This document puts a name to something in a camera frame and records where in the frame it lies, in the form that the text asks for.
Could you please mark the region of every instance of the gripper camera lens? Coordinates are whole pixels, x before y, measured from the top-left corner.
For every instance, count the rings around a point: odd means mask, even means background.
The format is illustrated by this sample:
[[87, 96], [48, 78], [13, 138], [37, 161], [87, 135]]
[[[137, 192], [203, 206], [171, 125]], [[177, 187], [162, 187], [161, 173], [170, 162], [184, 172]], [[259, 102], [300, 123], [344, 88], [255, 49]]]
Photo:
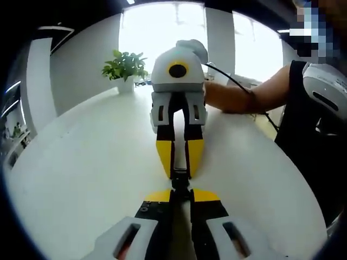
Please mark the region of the gripper camera lens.
[[186, 73], [187, 69], [185, 68], [185, 66], [180, 64], [173, 65], [169, 69], [169, 74], [171, 75], [171, 77], [175, 78], [184, 77]]

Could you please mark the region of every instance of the white tabletop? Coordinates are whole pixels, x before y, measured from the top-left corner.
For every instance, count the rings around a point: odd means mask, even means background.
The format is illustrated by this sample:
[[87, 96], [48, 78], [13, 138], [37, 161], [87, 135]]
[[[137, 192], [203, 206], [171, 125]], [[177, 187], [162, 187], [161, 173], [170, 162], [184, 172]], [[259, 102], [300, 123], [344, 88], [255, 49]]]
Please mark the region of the white tabletop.
[[[150, 93], [147, 86], [122, 95], [111, 89], [79, 104], [6, 173], [14, 208], [48, 259], [82, 258], [98, 236], [134, 216], [148, 193], [171, 187], [150, 125]], [[304, 178], [250, 118], [207, 109], [203, 163], [191, 186], [217, 193], [230, 215], [264, 232], [276, 250], [308, 259], [326, 232]], [[175, 126], [180, 147], [180, 115]]]

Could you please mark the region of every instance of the white shoulder strap device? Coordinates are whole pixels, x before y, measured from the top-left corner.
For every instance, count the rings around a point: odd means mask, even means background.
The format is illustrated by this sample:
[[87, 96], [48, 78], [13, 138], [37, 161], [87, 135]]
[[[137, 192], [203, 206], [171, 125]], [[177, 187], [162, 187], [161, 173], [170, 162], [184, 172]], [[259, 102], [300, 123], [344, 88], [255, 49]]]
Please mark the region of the white shoulder strap device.
[[328, 64], [307, 63], [303, 80], [312, 100], [347, 123], [347, 78], [340, 71]]

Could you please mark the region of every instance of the window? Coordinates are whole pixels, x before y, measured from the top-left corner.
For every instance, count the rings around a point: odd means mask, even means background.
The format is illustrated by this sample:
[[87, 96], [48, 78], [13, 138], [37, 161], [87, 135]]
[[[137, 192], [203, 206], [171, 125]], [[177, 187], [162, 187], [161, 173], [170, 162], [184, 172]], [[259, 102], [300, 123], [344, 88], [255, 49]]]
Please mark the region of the window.
[[235, 74], [260, 82], [283, 67], [282, 41], [265, 25], [233, 12]]
[[205, 11], [199, 3], [151, 3], [128, 8], [121, 19], [119, 50], [144, 53], [151, 73], [156, 58], [178, 40], [197, 39], [207, 49]]

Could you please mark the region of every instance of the black cable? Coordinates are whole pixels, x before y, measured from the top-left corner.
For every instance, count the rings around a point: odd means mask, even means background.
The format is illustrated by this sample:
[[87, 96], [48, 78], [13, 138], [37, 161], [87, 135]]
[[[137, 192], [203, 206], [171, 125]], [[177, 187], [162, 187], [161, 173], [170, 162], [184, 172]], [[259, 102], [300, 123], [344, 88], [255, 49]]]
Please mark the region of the black cable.
[[219, 73], [223, 74], [225, 77], [227, 77], [228, 79], [230, 79], [231, 81], [233, 81], [236, 85], [238, 85], [244, 92], [246, 92], [247, 94], [250, 95], [250, 92], [245, 89], [243, 86], [241, 86], [241, 84], [239, 84], [236, 80], [234, 80], [232, 77], [230, 77], [228, 74], [226, 74], [225, 72], [221, 71], [220, 69], [217, 69], [216, 67], [210, 65], [210, 64], [205, 64], [205, 66], [214, 69], [216, 71], [218, 71]]
[[[251, 95], [252, 93], [250, 91], [248, 91], [247, 89], [245, 89], [243, 86], [241, 86], [241, 84], [239, 84], [236, 80], [234, 80], [231, 76], [229, 76], [228, 74], [226, 74], [225, 72], [221, 71], [220, 69], [217, 69], [216, 67], [210, 65], [210, 64], [205, 64], [205, 66], [216, 70], [217, 72], [223, 74], [225, 77], [227, 77], [228, 79], [230, 79], [231, 81], [233, 81], [238, 87], [240, 87], [244, 92], [246, 92], [248, 95]], [[265, 115], [267, 120], [269, 120], [269, 122], [271, 123], [271, 125], [273, 126], [273, 128], [275, 128], [276, 132], [278, 132], [279, 127], [271, 120], [270, 116], [268, 113], [264, 112], [262, 113], [262, 115]]]

